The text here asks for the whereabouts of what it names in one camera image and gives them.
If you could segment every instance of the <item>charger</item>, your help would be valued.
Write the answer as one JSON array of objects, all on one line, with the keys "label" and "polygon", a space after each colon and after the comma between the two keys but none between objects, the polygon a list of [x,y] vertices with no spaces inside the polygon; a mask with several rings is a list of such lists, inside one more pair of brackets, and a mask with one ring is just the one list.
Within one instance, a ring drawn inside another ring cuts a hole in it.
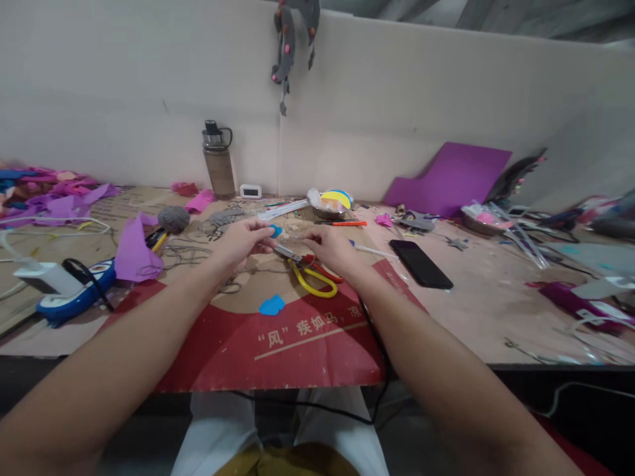
[{"label": "charger", "polygon": [[57,263],[38,262],[24,258],[26,266],[18,269],[13,276],[43,294],[54,294],[58,298],[70,298],[84,289],[84,285]]}]

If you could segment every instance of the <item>left arm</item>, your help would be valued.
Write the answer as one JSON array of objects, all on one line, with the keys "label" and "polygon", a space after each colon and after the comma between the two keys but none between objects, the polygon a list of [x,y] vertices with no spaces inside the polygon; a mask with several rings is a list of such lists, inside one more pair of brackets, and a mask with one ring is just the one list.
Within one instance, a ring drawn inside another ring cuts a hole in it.
[{"label": "left arm", "polygon": [[86,474],[170,368],[218,288],[250,253],[270,253],[268,224],[232,225],[211,257],[129,312],[43,379],[0,422],[6,474]]}]

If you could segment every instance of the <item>right arm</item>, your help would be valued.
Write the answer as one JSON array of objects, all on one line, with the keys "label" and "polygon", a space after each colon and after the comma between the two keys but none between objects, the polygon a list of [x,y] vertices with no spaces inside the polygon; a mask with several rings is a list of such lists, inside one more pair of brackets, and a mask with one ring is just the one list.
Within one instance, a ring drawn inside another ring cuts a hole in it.
[{"label": "right arm", "polygon": [[395,371],[441,432],[461,442],[464,463],[502,474],[581,475],[496,375],[364,263],[339,230],[313,228],[304,242],[359,293]]}]

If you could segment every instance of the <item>smartphone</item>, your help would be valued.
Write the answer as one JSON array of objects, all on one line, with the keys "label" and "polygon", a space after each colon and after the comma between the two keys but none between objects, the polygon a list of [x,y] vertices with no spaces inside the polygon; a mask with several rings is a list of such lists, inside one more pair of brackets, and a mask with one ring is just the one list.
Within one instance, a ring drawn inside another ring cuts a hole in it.
[{"label": "smartphone", "polygon": [[417,243],[391,240],[390,247],[397,253],[415,281],[426,288],[452,289],[454,284],[426,255]]}]

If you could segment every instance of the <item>forearm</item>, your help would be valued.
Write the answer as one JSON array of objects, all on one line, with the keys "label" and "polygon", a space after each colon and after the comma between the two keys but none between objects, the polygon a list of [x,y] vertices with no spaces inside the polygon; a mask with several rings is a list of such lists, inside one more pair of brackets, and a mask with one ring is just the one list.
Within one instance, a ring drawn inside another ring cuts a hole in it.
[{"label": "forearm", "polygon": [[368,306],[395,371],[442,431],[501,456],[548,438],[477,356],[381,276],[354,272],[347,280]]},{"label": "forearm", "polygon": [[62,461],[98,452],[169,369],[225,277],[207,260],[91,339],[0,422],[0,451]]}]

